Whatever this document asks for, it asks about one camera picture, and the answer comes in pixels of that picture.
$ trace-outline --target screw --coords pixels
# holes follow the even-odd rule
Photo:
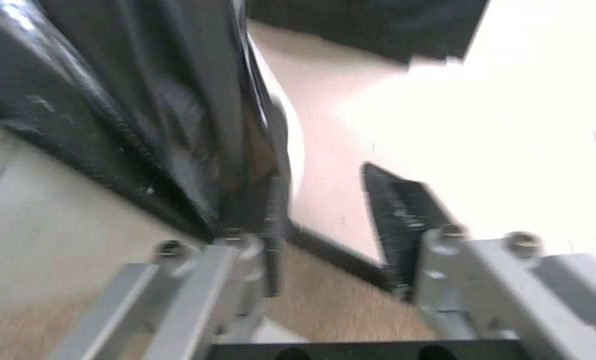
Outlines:
[[[543,242],[540,237],[524,231],[509,232],[505,237],[507,248],[520,259],[531,259],[540,254]]]
[[[440,226],[440,230],[442,231],[442,239],[448,241],[460,241],[468,235],[467,227],[456,223],[445,223]]]
[[[161,258],[177,258],[183,255],[185,250],[179,240],[167,240],[158,245],[158,256]]]

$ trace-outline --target black fabric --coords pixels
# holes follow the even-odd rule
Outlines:
[[[26,22],[12,22],[14,12]],[[0,7],[0,125],[180,230],[209,237],[143,141],[101,108],[104,98],[83,96],[77,85],[86,69],[52,31],[32,7]]]
[[[488,0],[248,0],[247,16],[274,27],[408,63],[464,58]]]
[[[40,0],[211,226],[225,191],[245,183],[242,65],[226,1]]]

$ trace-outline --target hole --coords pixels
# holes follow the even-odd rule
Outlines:
[[[275,356],[275,360],[311,360],[311,357],[307,351],[301,348],[290,347],[280,351],[278,355]]]
[[[458,360],[458,358],[443,346],[429,345],[420,349],[418,360]]]

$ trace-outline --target white floor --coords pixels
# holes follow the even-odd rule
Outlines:
[[[464,62],[410,68],[252,23],[295,108],[293,218],[377,261],[360,165],[427,182],[474,238],[596,255],[596,0],[490,0]]]

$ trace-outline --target gray metal frame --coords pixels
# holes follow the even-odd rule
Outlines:
[[[593,260],[584,261],[587,267],[575,262],[580,266],[574,269],[573,262],[556,260],[566,257],[540,258],[527,251],[531,246],[511,245],[509,239],[468,241],[442,229],[426,232],[413,300],[422,318],[446,339],[518,339],[537,360],[596,360],[596,316],[577,314],[596,305],[596,281],[588,282],[587,273]],[[557,265],[587,275],[563,278],[548,271]],[[580,293],[554,291],[547,278]],[[573,299],[579,303],[572,306]]]
[[[155,332],[145,360],[200,360],[211,344],[250,342],[266,293],[261,240],[218,239],[202,253],[179,246],[127,264],[49,359],[116,359],[137,331]]]

